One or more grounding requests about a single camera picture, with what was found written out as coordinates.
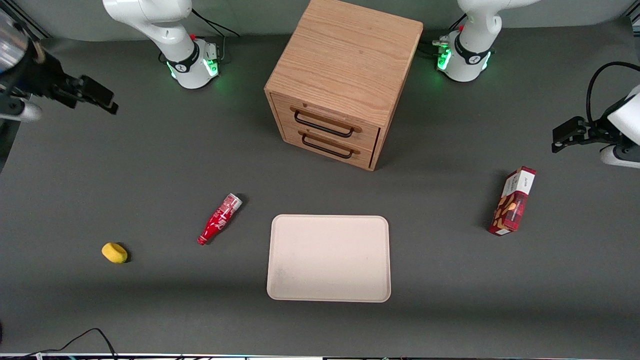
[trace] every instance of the tray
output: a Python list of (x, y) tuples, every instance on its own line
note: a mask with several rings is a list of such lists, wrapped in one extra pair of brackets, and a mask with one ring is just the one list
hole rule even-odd
[(278, 215), (271, 223), (267, 293), (275, 300), (387, 301), (391, 296), (387, 220)]

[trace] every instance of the green led light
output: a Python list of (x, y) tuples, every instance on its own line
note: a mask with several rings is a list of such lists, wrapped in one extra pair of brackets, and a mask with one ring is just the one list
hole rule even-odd
[(202, 63), (207, 68), (211, 77), (218, 75), (218, 62), (216, 60), (202, 59)]
[(451, 59), (451, 50), (447, 49), (440, 55), (440, 58), (438, 59), (438, 68), (440, 70), (446, 69), (447, 65), (449, 64), (449, 59)]
[(171, 71), (171, 77), (175, 79), (175, 74), (173, 73), (173, 69), (171, 68), (171, 65), (169, 65), (169, 63), (166, 63), (166, 66), (169, 68), (169, 71)]
[(487, 64), (489, 63), (489, 58), (491, 57), (491, 51), (486, 55), (486, 59), (484, 60), (484, 65), (482, 65), (482, 69), (486, 69)]

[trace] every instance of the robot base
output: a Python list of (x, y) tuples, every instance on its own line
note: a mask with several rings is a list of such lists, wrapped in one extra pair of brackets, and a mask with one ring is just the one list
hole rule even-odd
[(200, 48), (200, 58), (193, 64), (189, 72), (178, 72), (171, 68), (171, 76), (178, 83), (187, 89), (202, 88), (208, 84), (211, 79), (218, 76), (218, 51), (216, 44), (210, 44), (202, 39), (194, 40), (194, 43)]
[(467, 83), (475, 80), (480, 73), (486, 69), (487, 62), (491, 56), (491, 52), (487, 54), (484, 59), (479, 59), (478, 63), (469, 65), (467, 61), (460, 53), (457, 52), (453, 44), (456, 37), (460, 34), (459, 31), (452, 31), (448, 35), (440, 37), (439, 42), (434, 44), (446, 44), (440, 47), (440, 57), (436, 68), (444, 72), (452, 80), (459, 81), (461, 83)]

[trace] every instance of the wooden cabinet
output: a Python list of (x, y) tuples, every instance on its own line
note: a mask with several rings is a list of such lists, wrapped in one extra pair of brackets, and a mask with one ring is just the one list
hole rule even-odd
[(311, 0), (264, 91), (282, 139), (374, 170), (422, 23)]

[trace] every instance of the drawer handle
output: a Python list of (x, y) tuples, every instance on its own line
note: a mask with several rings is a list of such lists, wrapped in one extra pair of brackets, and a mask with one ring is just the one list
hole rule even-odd
[(340, 131), (332, 130), (332, 129), (329, 129), (328, 127), (316, 125), (316, 124), (314, 124), (312, 122), (309, 122), (309, 121), (304, 121), (304, 120), (298, 118), (298, 115), (300, 115), (300, 111), (296, 110), (296, 113), (293, 115), (293, 118), (296, 119), (297, 123), (306, 125), (308, 127), (313, 127), (314, 129), (322, 130), (322, 131), (324, 131), (326, 133), (330, 133), (331, 135), (339, 136), (341, 138), (350, 137), (353, 134), (353, 130), (355, 130), (352, 127), (351, 130), (349, 130), (348, 133), (341, 133)]
[(339, 158), (343, 158), (343, 159), (348, 159), (351, 157), (351, 155), (353, 155), (353, 150), (349, 150), (349, 154), (345, 155), (345, 154), (341, 154), (339, 152), (335, 152), (333, 150), (329, 150), (329, 149), (325, 149), (324, 147), (318, 146), (314, 143), (310, 143), (308, 141), (306, 141), (305, 139), (307, 138), (307, 134), (302, 134), (302, 143), (305, 144), (306, 146), (309, 147), (313, 147), (314, 149), (320, 150), (320, 151), (324, 151), (328, 154), (331, 154), (333, 156), (337, 156)]

